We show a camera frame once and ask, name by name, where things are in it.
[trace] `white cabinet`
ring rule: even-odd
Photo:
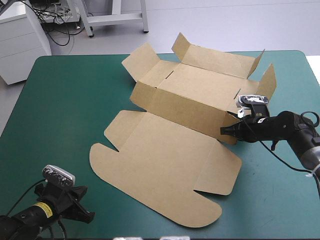
[[[0,76],[9,85],[28,78],[36,59],[51,55],[37,16],[21,2],[0,16]]]

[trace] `cardboard box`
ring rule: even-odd
[[[211,224],[221,207],[195,192],[228,195],[241,160],[216,139],[220,127],[237,122],[235,98],[271,98],[277,82],[272,65],[260,82],[248,80],[257,57],[190,44],[180,33],[172,50],[181,62],[159,59],[144,44],[122,64],[137,81],[130,99],[147,112],[121,111],[104,135],[117,148],[90,149],[90,165],[104,181],[172,221],[191,228]]]
[[[208,49],[189,43],[181,33],[172,50],[181,62],[161,60],[148,43],[122,62],[137,82],[131,101],[149,113],[235,144],[234,137],[220,134],[220,127],[238,121],[228,113],[237,112],[237,96],[271,98],[277,86],[273,65],[254,81],[248,77],[263,52],[254,58]]]

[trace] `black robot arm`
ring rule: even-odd
[[[278,116],[270,117],[268,99],[265,96],[241,95],[237,105],[241,111],[250,110],[251,114],[240,118],[240,121],[220,129],[222,135],[234,136],[239,140],[254,143],[257,141],[272,141],[274,151],[278,141],[286,140],[303,167],[313,171],[320,177],[320,136],[316,131],[319,116],[315,112],[296,114],[283,111]],[[305,117],[312,113],[316,123]]]

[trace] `gray floor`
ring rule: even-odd
[[[158,53],[171,53],[179,32],[192,43],[221,51],[300,50],[320,55],[320,0],[146,0],[150,32],[142,24],[94,28],[71,38],[68,46],[50,43],[53,55],[128,54],[145,42]],[[101,15],[110,1],[87,0]],[[122,12],[138,11],[139,0],[123,0]],[[54,34],[60,43],[63,34]],[[0,79],[0,133],[23,87]]]

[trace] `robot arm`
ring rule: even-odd
[[[61,218],[90,223],[94,212],[85,210],[80,200],[86,186],[74,187],[75,176],[53,165],[47,165],[42,174],[46,185],[35,186],[37,203],[12,217],[0,216],[0,239],[36,240],[38,235]]]
[[[315,127],[319,125],[319,116],[315,112],[304,112],[301,115],[291,111],[283,111],[278,116],[270,117],[265,96],[241,95],[237,106],[241,107],[238,116],[244,110],[251,114],[240,118],[241,121],[228,127],[222,127],[222,135],[234,136],[249,143],[272,141],[274,151],[278,141],[286,140],[303,167],[314,171],[320,177],[320,136]],[[316,123],[305,117],[306,113],[316,116]]]

